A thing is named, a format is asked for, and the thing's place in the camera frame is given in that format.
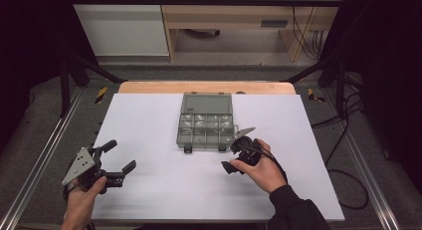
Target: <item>white cabinet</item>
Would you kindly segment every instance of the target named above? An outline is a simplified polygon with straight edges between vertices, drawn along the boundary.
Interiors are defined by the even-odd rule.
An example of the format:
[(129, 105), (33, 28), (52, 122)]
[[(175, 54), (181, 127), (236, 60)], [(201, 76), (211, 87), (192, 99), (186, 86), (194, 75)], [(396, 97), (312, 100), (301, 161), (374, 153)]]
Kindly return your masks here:
[(75, 5), (96, 56), (168, 56), (158, 5)]

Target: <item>black curtain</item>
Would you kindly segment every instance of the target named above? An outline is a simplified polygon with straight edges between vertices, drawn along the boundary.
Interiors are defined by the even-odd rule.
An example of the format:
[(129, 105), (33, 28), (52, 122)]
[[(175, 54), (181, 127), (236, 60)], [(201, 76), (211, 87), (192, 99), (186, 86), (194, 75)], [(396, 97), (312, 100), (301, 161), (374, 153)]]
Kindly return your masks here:
[[(98, 64), (71, 4), (46, 0), (0, 0), (0, 150), (30, 101), (30, 90), (60, 75), (65, 57)], [(76, 69), (84, 76), (83, 69)]]
[[(366, 1), (354, 27), (364, 6), (338, 11), (322, 58), (340, 52), (346, 71), (361, 73), (361, 97), (385, 150), (422, 192), (422, 0)], [(335, 48), (349, 29), (344, 45)], [(337, 66), (329, 66), (322, 77), (335, 72)]]

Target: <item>metal rail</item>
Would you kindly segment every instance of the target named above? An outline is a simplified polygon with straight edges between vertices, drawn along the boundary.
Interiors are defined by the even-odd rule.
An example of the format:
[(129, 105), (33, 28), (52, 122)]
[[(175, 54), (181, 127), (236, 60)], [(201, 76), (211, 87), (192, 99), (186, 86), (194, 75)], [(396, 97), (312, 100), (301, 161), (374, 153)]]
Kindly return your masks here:
[[(324, 91), (324, 95), (327, 97), (332, 112), (336, 115), (337, 112), (334, 104), (334, 97), (327, 91)], [(345, 124), (343, 122), (340, 122), (338, 125), (340, 130), (344, 130)], [(361, 154), (361, 151), (350, 131), (348, 131), (345, 135), (345, 140), (347, 141), (350, 157), (354, 163), (354, 166), (356, 167), (357, 172), (359, 173), (361, 181), (368, 190), (369, 198), (383, 228), (385, 230), (399, 230), (400, 226), (398, 225), (394, 213), (388, 205), (388, 202), (382, 193), (378, 182), (373, 176), (372, 171), (369, 169), (369, 166)]]
[(54, 4), (92, 5), (220, 5), (343, 7), (364, 4), (357, 0), (47, 0)]
[(44, 170), (46, 169), (47, 164), (50, 161), (50, 158), (55, 152), (56, 147), (59, 144), (59, 141), (62, 138), (62, 135), (65, 132), (68, 123), (75, 112), (75, 109), (78, 106), (83, 90), (83, 88), (76, 89), (72, 97), (72, 105), (69, 111), (64, 117), (59, 119), (55, 129), (50, 135), (49, 140), (44, 146), (43, 151), (38, 157), (37, 162), (29, 173), (27, 179), (25, 180), (24, 185), (22, 186), (12, 205), (9, 207), (7, 213), (2, 217), (0, 222), (1, 230), (14, 229), (15, 226), (18, 224), (18, 221), (22, 216), (23, 211), (25, 210), (32, 194), (34, 193), (34, 190), (37, 187), (37, 184), (39, 183), (41, 176), (43, 175)]

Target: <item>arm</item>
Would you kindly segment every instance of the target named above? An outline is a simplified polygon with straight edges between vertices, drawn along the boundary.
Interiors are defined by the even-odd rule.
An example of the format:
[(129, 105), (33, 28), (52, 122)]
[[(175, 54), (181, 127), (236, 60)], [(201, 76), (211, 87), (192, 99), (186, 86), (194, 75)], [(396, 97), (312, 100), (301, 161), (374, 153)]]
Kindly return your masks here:
[(106, 177), (102, 177), (88, 192), (82, 191), (79, 187), (70, 192), (62, 230), (83, 230), (86, 228), (91, 221), (96, 197), (105, 185)]
[[(267, 151), (268, 144), (258, 139)], [(286, 183), (279, 168), (268, 158), (262, 156), (257, 165), (251, 166), (237, 159), (230, 163), (247, 173), (257, 185), (270, 194), (276, 214), (269, 222), (269, 229), (325, 230), (329, 229), (317, 207), (310, 200), (302, 200), (292, 187)]]

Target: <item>black sleeve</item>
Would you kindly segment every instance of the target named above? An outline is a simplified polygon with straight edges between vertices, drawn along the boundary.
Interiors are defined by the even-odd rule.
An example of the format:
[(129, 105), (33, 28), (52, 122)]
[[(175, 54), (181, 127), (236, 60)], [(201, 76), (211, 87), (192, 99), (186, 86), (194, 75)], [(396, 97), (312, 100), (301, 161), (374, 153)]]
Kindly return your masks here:
[(270, 219), (270, 230), (328, 230), (329, 226), (310, 200), (303, 200), (290, 185), (270, 194), (276, 214)]

